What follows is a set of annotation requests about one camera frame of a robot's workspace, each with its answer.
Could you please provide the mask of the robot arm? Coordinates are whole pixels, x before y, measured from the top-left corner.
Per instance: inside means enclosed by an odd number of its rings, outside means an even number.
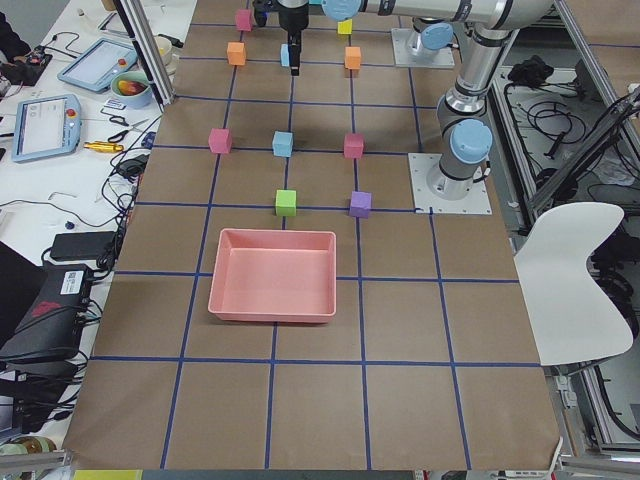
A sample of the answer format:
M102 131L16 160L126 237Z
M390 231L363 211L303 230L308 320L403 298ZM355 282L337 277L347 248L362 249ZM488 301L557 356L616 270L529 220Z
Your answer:
M437 117L445 151L427 174L427 185L438 197L460 200L471 189L473 176L488 157L493 134L480 119L486 93L496 71L521 28L538 21L549 1L323 1L324 14L344 21L360 12L378 16L433 18L472 25L471 44L455 84L441 97Z

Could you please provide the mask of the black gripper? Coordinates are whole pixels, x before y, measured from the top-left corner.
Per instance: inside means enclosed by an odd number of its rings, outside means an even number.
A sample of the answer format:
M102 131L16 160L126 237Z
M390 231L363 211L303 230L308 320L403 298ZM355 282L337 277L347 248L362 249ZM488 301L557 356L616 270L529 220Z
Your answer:
M289 68L292 76L300 75L302 31L309 23L308 0L278 0L280 27L289 34Z

